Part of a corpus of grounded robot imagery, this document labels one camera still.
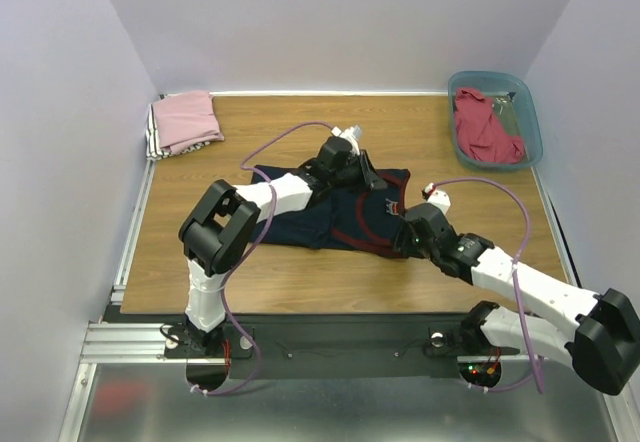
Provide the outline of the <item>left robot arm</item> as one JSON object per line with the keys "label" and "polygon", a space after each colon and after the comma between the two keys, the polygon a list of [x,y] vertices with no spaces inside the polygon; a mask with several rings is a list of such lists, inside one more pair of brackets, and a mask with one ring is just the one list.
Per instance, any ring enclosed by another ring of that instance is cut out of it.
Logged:
{"label": "left robot arm", "polygon": [[226,277],[249,253],[255,227],[269,228],[273,218],[306,211],[338,188],[380,190],[384,180],[360,148],[362,130],[337,127],[316,157],[292,172],[252,185],[214,182],[179,230],[189,270],[185,333],[199,355],[210,356],[222,346],[221,325],[226,319],[223,287]]}

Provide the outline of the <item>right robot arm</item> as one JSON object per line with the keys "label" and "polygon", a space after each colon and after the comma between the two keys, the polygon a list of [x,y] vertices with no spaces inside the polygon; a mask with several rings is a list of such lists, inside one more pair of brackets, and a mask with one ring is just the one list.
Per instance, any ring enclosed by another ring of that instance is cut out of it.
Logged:
{"label": "right robot arm", "polygon": [[436,205],[422,203],[400,217],[396,238],[447,276],[509,297],[512,312],[480,303],[460,328],[463,346],[517,349],[561,363],[591,388],[618,395],[639,367],[639,316],[631,300],[571,286],[521,262],[473,233],[458,233]]}

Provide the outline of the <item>navy jersey tank top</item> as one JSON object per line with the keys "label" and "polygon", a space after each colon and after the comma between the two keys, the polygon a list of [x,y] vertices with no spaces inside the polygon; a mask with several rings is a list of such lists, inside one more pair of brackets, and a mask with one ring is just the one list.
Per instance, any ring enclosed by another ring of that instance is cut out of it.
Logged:
{"label": "navy jersey tank top", "polygon": [[355,250],[391,259],[411,257],[411,252],[393,249],[411,172],[380,169],[378,174],[386,182],[386,189],[336,189],[311,209],[275,217],[263,242],[316,250]]}

